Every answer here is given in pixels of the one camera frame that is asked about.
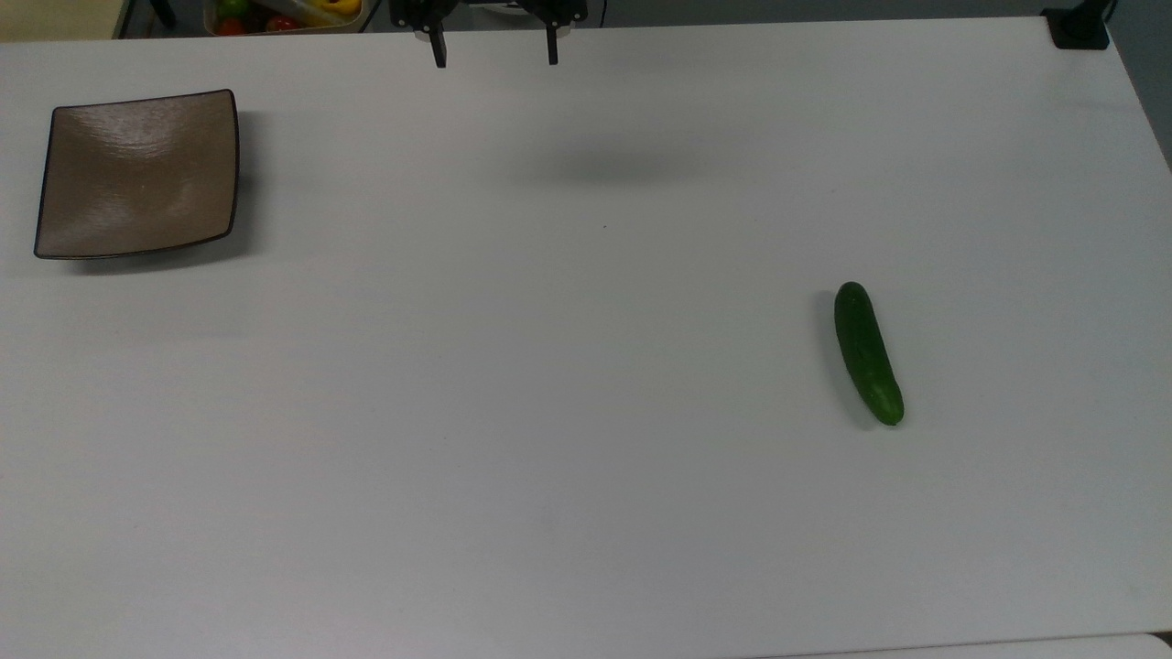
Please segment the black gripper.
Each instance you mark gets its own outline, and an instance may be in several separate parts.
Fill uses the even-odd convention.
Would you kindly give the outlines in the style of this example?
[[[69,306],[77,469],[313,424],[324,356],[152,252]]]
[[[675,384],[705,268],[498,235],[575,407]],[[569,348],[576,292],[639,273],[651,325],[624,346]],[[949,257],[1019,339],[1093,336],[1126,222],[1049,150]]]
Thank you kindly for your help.
[[[587,1],[389,1],[389,18],[398,28],[428,33],[435,64],[448,66],[443,23],[464,6],[502,16],[533,16],[546,27],[548,66],[559,63],[559,30],[590,18]]]

